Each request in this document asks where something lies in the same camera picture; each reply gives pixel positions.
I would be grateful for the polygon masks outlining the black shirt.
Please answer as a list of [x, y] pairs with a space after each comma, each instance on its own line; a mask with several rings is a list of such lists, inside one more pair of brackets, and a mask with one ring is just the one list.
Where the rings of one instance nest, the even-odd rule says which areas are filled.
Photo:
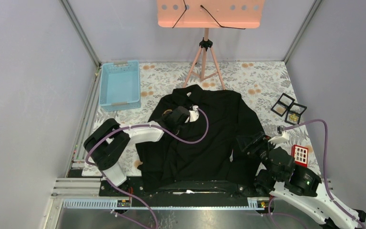
[[208, 180], [251, 186], [261, 161], [242, 152], [237, 138], [263, 131], [256, 112], [238, 92], [209, 91], [195, 84], [162, 97], [150, 120], [159, 119], [167, 110], [194, 105], [203, 114], [197, 121], [181, 125], [177, 138], [164, 134], [158, 142], [136, 145], [144, 189]]

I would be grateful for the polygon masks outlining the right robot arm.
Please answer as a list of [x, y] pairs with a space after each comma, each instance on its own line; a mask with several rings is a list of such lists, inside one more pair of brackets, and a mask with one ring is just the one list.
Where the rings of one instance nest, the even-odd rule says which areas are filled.
[[358, 229], [363, 227], [366, 213], [352, 209], [334, 196], [328, 184], [313, 170], [302, 165], [307, 157], [299, 150], [287, 153], [279, 145], [289, 141], [286, 131], [269, 137], [264, 132], [239, 135], [241, 152], [261, 160], [265, 169], [253, 182], [256, 194], [271, 195], [307, 214], [324, 229]]

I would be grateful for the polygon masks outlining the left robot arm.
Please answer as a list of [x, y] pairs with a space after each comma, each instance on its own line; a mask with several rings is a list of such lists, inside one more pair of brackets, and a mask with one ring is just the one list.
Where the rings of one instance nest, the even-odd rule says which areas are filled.
[[88, 153], [85, 162], [96, 166], [111, 183], [117, 196], [128, 192], [127, 176], [119, 164], [125, 148], [139, 143], [158, 142], [164, 134], [177, 137], [178, 128], [199, 118], [198, 106], [190, 109], [179, 106], [161, 115], [161, 118], [144, 124], [122, 125], [114, 118], [106, 120], [84, 142]]

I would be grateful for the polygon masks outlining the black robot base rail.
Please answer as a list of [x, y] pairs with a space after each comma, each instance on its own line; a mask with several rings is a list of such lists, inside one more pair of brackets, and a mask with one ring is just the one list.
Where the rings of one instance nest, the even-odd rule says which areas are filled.
[[148, 191], [141, 177], [127, 177], [118, 188], [101, 179], [99, 196], [115, 199], [120, 209], [153, 210], [264, 210], [271, 199], [253, 187], [224, 180], [178, 181]]

